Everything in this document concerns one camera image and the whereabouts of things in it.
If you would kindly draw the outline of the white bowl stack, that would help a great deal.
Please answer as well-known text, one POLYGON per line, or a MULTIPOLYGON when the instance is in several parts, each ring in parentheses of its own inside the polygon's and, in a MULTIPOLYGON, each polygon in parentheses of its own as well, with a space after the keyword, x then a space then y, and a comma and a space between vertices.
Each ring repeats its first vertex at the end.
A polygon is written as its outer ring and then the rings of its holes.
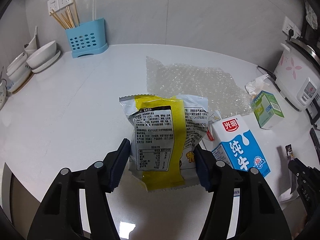
POLYGON ((60 56, 61 51, 57 49, 56 41, 49 42, 31 54, 12 73, 8 74, 10 83, 7 85, 9 93, 19 90, 33 74, 42 72, 50 67, 60 56))

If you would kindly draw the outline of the blue milk carton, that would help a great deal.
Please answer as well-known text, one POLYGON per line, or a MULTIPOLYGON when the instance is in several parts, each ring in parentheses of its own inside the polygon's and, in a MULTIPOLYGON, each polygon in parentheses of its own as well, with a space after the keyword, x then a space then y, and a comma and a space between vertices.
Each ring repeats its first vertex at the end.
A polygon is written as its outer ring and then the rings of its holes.
POLYGON ((256 168, 264 177, 271 170, 251 130, 240 115, 209 124, 213 141, 204 139, 204 148, 216 160, 222 160, 236 170, 256 168))

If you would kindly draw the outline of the crumpled white tissue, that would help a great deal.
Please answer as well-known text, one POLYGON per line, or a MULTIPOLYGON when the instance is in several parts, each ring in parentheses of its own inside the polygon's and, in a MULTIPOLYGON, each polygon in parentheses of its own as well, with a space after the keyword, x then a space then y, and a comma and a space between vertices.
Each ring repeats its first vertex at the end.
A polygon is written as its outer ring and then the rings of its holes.
POLYGON ((267 82, 270 76, 264 74, 257 77, 256 79, 250 81, 245 85, 246 92, 252 97, 255 98, 264 88, 267 88, 270 84, 267 82))

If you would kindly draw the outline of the green small carton box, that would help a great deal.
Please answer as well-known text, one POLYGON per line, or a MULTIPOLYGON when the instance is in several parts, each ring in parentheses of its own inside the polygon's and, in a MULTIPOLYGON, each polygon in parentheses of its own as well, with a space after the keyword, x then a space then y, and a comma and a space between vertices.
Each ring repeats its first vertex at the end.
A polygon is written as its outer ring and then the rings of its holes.
POLYGON ((284 119, 284 114, 275 96, 262 90, 252 101, 251 108, 262 129, 271 129, 284 119))

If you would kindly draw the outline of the yellow snack wrapper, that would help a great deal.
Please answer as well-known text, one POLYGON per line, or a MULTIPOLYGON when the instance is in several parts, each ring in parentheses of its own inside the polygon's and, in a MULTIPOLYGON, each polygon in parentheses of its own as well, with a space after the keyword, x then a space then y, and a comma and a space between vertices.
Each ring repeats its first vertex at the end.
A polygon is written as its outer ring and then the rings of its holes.
POLYGON ((194 150, 208 130, 208 99, 140 94, 119 103, 133 126, 129 171, 146 190, 199 184, 194 150))

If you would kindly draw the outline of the clear bubble wrap sheet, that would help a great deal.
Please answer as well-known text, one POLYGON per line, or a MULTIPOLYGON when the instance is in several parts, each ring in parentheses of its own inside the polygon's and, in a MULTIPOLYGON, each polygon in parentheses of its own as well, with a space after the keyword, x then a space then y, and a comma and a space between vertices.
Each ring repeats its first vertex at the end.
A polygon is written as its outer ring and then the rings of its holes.
POLYGON ((219 111, 222 118, 252 112, 249 94, 220 68, 182 63, 164 65, 147 56, 146 86, 149 94, 163 98, 181 94, 207 98, 209 112, 219 111))

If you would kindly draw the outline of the grey toothpaste box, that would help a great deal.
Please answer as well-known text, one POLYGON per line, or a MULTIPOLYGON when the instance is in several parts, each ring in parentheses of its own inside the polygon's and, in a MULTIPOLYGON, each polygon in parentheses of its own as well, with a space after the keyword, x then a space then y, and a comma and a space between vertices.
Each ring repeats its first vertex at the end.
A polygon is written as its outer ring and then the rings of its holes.
POLYGON ((289 162, 294 159, 292 145, 278 146, 277 151, 280 157, 280 177, 279 183, 279 202, 291 202, 299 197, 297 192, 297 178, 289 170, 289 162))

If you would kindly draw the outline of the blue chopstick holder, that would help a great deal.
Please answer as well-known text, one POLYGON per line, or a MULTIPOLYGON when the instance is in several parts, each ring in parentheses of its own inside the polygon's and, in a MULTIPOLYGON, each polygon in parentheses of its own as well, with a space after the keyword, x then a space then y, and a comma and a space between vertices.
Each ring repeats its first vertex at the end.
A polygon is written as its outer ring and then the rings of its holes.
POLYGON ((72 52, 72 58, 96 55, 108 49, 105 20, 81 23, 78 27, 65 30, 72 52))

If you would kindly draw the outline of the white wall socket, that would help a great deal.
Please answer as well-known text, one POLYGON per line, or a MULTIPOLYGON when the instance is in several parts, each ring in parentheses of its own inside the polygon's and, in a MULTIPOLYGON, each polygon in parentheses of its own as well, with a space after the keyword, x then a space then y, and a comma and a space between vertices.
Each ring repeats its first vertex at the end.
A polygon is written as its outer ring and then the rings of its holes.
POLYGON ((73 0, 48 0, 48 13, 51 13, 52 10, 59 11, 71 4, 73 4, 73 0))

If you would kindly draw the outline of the white rice cooker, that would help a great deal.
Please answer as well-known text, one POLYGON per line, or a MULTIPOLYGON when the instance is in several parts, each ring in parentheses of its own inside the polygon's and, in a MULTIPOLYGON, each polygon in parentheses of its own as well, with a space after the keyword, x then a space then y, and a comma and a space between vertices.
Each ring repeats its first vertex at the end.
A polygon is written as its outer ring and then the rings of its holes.
POLYGON ((275 83, 283 98, 303 111, 319 92, 319 50, 297 38, 281 46, 284 50, 274 70, 275 83))

